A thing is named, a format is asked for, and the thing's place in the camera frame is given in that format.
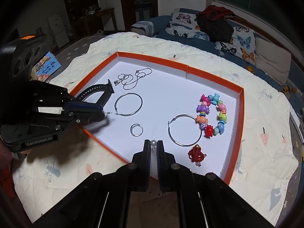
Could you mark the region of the person's left hand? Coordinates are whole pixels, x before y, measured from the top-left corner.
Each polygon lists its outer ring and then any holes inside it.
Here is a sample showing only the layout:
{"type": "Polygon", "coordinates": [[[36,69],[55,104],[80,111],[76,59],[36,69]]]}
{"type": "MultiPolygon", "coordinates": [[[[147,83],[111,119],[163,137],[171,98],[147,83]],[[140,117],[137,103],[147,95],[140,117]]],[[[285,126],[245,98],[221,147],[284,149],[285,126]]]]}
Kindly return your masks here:
{"type": "Polygon", "coordinates": [[[1,137],[1,164],[8,164],[13,158],[20,159],[20,155],[27,155],[31,152],[31,149],[21,150],[21,139],[17,139],[15,142],[6,142],[1,137]]]}

